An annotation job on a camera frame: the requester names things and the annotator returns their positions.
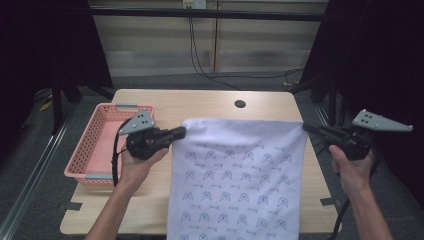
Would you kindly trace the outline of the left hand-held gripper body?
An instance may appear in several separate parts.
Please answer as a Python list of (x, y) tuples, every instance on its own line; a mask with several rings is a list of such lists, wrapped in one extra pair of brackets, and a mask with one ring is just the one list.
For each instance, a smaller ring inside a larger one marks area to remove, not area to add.
[(125, 149), (132, 157), (141, 160), (147, 160), (158, 150), (168, 148), (172, 142), (170, 131), (156, 127), (146, 109), (126, 120), (119, 128), (118, 135), (126, 135)]

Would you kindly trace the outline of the black tape strip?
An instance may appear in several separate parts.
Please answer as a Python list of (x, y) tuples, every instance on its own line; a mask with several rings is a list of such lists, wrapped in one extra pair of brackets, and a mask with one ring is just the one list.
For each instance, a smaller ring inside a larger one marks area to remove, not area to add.
[(329, 205), (334, 205), (336, 207), (341, 206), (342, 203), (339, 199), (334, 199), (332, 197), (329, 198), (321, 198), (320, 202), (322, 204), (322, 206), (329, 206)]
[(57, 207), (57, 211), (66, 212), (70, 211), (79, 211), (81, 209), (82, 204), (77, 202), (67, 202), (61, 203)]

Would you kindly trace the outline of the pink plastic basket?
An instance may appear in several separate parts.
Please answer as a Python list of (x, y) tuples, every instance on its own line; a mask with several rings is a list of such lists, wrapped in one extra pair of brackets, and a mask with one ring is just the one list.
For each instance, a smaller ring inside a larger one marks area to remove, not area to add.
[(154, 107), (141, 104), (100, 103), (96, 106), (76, 146), (64, 175), (83, 185), (112, 186), (112, 157), (121, 124), (146, 110), (155, 118)]

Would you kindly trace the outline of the person's right hand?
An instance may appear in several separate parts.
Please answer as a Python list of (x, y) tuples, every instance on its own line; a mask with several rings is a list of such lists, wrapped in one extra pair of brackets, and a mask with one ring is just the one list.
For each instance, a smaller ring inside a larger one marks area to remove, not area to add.
[(366, 196), (370, 191), (370, 171), (373, 162), (373, 151), (370, 150), (362, 160), (350, 161), (344, 151), (336, 145), (329, 147), (332, 155), (333, 170), (341, 177), (342, 189), (354, 199)]

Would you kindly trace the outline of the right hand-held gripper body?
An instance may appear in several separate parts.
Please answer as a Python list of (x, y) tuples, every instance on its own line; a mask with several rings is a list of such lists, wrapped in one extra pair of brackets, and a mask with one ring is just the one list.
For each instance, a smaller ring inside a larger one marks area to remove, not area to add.
[(406, 125), (395, 120), (361, 110), (353, 118), (348, 128), (321, 126), (317, 135), (327, 145), (338, 146), (350, 161), (362, 160), (369, 153), (373, 145), (373, 136), (376, 132), (411, 132), (412, 125)]

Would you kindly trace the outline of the dark curtain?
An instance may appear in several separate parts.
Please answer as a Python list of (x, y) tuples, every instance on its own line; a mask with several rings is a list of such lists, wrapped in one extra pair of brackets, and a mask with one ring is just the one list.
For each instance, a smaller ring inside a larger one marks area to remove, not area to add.
[(424, 209), (424, 0), (328, 0), (324, 15), (301, 81), (316, 101), (335, 85), (352, 112), (413, 126), (377, 142)]
[(113, 87), (88, 0), (0, 0), (0, 163), (54, 76)]

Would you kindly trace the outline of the white wall socket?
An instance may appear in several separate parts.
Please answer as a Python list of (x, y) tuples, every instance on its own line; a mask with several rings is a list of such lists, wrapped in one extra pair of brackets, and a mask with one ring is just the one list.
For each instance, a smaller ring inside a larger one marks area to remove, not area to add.
[(207, 1), (206, 0), (182, 0), (184, 9), (207, 9)]

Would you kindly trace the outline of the white patterned cloth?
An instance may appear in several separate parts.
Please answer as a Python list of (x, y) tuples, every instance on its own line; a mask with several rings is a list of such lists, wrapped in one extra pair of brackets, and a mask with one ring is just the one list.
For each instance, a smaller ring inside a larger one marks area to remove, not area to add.
[(167, 240), (298, 240), (300, 122), (193, 118), (173, 144)]

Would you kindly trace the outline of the black metal stand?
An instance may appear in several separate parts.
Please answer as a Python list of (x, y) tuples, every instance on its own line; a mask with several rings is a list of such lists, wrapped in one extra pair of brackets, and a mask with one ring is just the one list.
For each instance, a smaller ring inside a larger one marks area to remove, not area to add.
[(65, 98), (72, 104), (78, 103), (82, 100), (80, 87), (86, 87), (106, 99), (111, 100), (113, 98), (111, 91), (106, 90), (104, 87), (94, 84), (78, 75), (56, 75), (53, 77), (51, 84), (54, 114), (52, 134), (56, 134), (65, 123), (62, 96), (65, 96)]
[(310, 99), (318, 104), (318, 116), (324, 125), (334, 126), (337, 113), (336, 80), (326, 74), (318, 74), (310, 78), (301, 78), (298, 85), (291, 88), (289, 93), (295, 95), (301, 91), (310, 90)]

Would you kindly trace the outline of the black horizontal bar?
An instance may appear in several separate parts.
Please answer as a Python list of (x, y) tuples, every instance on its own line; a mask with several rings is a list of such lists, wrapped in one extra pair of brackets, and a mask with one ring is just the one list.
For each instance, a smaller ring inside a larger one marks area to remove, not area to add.
[(100, 16), (131, 16), (131, 17), (186, 17), (214, 19), (249, 19), (249, 20), (281, 20), (321, 22), (323, 14), (255, 12), (229, 10), (198, 10), (198, 9), (151, 9), (151, 8), (114, 8), (95, 6), (89, 9), (92, 15)]

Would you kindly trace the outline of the person's left hand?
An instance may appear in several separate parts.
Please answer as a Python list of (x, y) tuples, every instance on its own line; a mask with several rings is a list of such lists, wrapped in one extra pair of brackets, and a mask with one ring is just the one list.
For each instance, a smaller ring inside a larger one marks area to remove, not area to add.
[(168, 153), (168, 148), (158, 150), (148, 160), (132, 157), (128, 150), (121, 150), (121, 176), (116, 188), (125, 195), (132, 196), (147, 178), (151, 167), (161, 161)]

